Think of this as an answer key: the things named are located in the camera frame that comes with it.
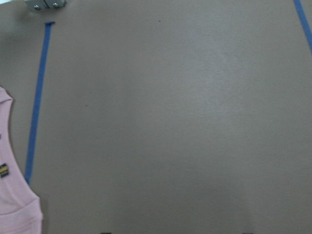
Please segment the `pink printed t-shirt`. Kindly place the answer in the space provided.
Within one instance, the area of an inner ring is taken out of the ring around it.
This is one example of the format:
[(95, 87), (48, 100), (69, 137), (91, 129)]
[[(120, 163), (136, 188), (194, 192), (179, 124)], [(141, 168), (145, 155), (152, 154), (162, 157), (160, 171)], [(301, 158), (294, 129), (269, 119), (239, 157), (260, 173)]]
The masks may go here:
[(9, 117), (13, 98), (0, 89), (0, 232), (40, 234), (43, 214), (39, 197), (25, 181), (10, 144)]

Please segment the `aluminium frame post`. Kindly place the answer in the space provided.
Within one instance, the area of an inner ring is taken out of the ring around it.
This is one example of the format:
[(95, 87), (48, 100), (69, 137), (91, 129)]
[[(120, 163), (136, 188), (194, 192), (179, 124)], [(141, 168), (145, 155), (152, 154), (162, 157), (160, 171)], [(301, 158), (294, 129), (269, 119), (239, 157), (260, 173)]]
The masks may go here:
[(66, 0), (24, 0), (24, 2), (33, 11), (58, 9), (66, 6)]

